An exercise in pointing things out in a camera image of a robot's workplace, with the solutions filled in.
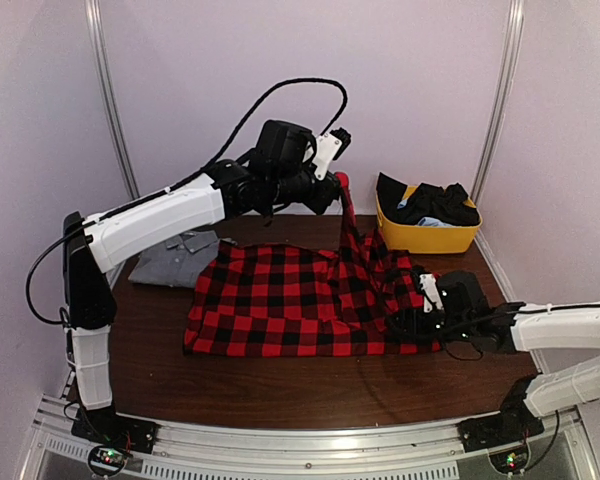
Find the yellow plastic bin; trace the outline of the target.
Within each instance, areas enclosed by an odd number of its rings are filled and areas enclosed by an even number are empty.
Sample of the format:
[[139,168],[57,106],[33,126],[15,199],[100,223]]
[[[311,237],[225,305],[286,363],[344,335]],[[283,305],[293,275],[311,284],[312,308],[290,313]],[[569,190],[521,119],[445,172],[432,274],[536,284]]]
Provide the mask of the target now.
[[482,227],[481,215],[478,215],[479,222],[471,226],[442,227],[395,223],[386,215],[380,199],[380,188],[376,186],[377,226],[390,250],[428,255],[461,254],[469,249]]

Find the red black plaid shirt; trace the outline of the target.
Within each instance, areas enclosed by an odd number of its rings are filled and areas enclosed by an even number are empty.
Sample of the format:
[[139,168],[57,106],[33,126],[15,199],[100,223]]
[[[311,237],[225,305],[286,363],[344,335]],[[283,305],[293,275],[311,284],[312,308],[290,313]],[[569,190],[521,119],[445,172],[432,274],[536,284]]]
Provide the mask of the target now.
[[416,334],[424,305],[418,269],[378,229],[362,234],[341,182],[339,245],[222,242],[199,275],[184,332],[185,353],[240,358],[351,357],[437,352]]

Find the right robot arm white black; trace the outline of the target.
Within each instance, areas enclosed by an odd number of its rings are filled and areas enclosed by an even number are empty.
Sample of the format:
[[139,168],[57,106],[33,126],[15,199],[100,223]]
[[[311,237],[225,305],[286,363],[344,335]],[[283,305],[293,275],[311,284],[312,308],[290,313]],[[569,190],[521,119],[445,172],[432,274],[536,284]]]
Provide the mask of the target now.
[[519,403],[493,419],[499,440],[515,440],[539,418],[600,399],[600,301],[576,304],[489,305],[475,274],[453,271],[436,277],[418,270],[412,278],[423,305],[389,316],[391,334],[419,346],[468,342],[481,352],[513,354],[548,349],[596,350],[598,356],[516,385]]

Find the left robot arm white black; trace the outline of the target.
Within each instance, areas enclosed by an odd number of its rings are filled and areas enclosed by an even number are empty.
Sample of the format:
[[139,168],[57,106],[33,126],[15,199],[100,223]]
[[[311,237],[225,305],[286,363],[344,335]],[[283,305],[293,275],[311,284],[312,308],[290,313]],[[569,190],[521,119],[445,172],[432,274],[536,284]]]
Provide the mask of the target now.
[[270,217],[293,203],[317,215],[337,198],[341,183],[329,168],[351,143],[350,133],[268,120],[256,145],[236,160],[218,157],[178,183],[106,213],[74,212],[53,243],[63,252],[65,304],[56,324],[68,339],[79,413],[103,444],[117,442],[125,422],[109,379],[109,334],[117,305],[107,272],[185,231],[246,213]]

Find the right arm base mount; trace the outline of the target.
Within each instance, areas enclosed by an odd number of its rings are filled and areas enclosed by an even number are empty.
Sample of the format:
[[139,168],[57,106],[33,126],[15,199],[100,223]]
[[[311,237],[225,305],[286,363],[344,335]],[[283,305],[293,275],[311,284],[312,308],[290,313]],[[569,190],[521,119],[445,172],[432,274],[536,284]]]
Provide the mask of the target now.
[[500,412],[463,420],[457,429],[466,453],[486,450],[493,469],[512,476],[530,465],[529,441],[544,432],[544,425],[533,416]]

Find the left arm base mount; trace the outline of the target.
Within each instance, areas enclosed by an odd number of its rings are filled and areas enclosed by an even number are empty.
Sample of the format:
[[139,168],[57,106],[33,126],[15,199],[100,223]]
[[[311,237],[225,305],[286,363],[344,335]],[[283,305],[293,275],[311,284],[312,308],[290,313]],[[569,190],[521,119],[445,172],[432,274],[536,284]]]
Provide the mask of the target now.
[[134,459],[135,453],[153,452],[158,425],[148,420],[120,417],[120,425],[109,433],[96,430],[86,419],[76,417],[71,434],[94,443],[87,453],[86,463],[100,477],[121,473]]

